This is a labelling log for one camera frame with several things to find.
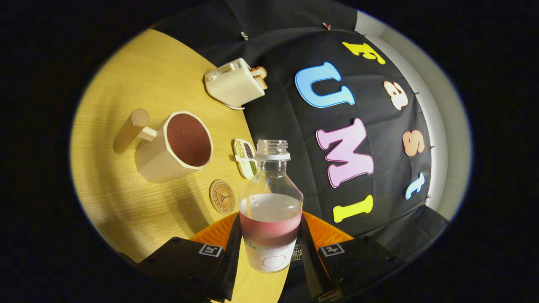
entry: foam letter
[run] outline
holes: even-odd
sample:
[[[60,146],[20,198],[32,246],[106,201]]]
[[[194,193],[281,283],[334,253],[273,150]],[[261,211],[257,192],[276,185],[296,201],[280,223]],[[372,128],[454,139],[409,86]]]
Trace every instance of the foam letter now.
[[[354,152],[366,137],[367,130],[359,118],[355,118],[352,125],[332,132],[326,133],[321,129],[316,131],[316,140],[322,149],[328,149],[331,143],[340,141],[326,155],[326,160],[346,162],[346,164],[340,166],[331,164],[328,167],[328,177],[331,186],[337,188],[342,182],[353,177],[372,174],[374,171],[372,157]]]
[[[352,54],[359,56],[360,53],[363,53],[363,57],[366,59],[374,60],[376,59],[378,63],[385,64],[385,60],[380,56],[375,50],[372,49],[367,43],[363,44],[348,44],[346,42],[342,43],[346,48],[348,48]]]
[[[391,102],[396,109],[401,110],[403,106],[408,105],[408,97],[403,88],[396,82],[384,81],[385,91],[391,96]]]
[[[345,218],[361,214],[362,212],[368,214],[372,210],[373,200],[372,196],[368,195],[365,200],[354,203],[349,206],[337,205],[333,208],[333,221],[339,223]]]
[[[317,95],[313,91],[313,83],[327,79],[341,81],[341,74],[339,74],[333,64],[324,62],[320,66],[309,67],[298,71],[296,74],[296,87],[301,97],[314,107],[323,108],[345,102],[351,105],[356,103],[352,92],[346,86],[341,86],[341,90],[333,94]]]
[[[425,142],[423,134],[417,129],[403,134],[404,152],[406,155],[413,157],[417,153],[422,153],[425,150]]]
[[[423,173],[420,173],[419,178],[415,179],[412,183],[410,183],[410,185],[406,189],[406,200],[409,200],[412,197],[412,193],[414,191],[420,192],[423,184],[425,184],[425,175],[423,175]]]

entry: white wall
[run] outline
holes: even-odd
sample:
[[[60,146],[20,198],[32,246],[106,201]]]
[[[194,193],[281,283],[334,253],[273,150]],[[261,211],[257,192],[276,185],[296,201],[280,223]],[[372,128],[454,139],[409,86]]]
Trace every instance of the white wall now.
[[[450,220],[457,211],[471,172],[470,129],[450,80],[437,64],[406,37],[358,11],[357,32],[366,34],[402,72],[425,115],[432,169],[426,205]]]

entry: pink letter m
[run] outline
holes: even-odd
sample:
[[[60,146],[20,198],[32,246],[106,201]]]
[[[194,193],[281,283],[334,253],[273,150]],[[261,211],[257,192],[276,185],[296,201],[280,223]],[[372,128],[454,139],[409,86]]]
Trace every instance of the pink letter m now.
[[[332,132],[326,133],[321,129],[316,131],[316,140],[322,149],[328,149],[330,144],[340,141],[326,155],[326,160],[346,162],[340,166],[331,164],[328,167],[331,186],[337,188],[346,180],[363,174],[370,175],[374,172],[374,161],[371,156],[354,153],[354,150],[366,137],[367,130],[359,118],[355,118],[352,125]]]

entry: plastic bottle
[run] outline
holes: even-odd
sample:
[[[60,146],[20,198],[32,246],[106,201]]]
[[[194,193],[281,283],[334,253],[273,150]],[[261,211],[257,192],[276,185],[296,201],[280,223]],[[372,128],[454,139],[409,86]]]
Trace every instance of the plastic bottle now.
[[[258,173],[239,194],[239,215],[249,264],[278,272],[290,264],[301,220],[303,194],[286,175],[285,140],[259,140]]]

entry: seeds in tray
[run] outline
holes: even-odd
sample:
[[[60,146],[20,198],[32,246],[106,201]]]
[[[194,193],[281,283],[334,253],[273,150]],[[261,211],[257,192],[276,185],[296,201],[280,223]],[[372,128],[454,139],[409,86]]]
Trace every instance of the seeds in tray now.
[[[251,165],[251,169],[253,170],[253,176],[257,174],[257,165],[254,164],[254,161],[249,161],[249,164]]]
[[[238,156],[240,158],[246,158],[245,152],[243,151],[240,141],[236,141],[236,150],[238,151]]]
[[[247,157],[249,158],[253,158],[253,152],[251,151],[251,148],[249,147],[249,145],[247,143],[243,143],[243,145],[245,145],[245,151],[247,152]]]

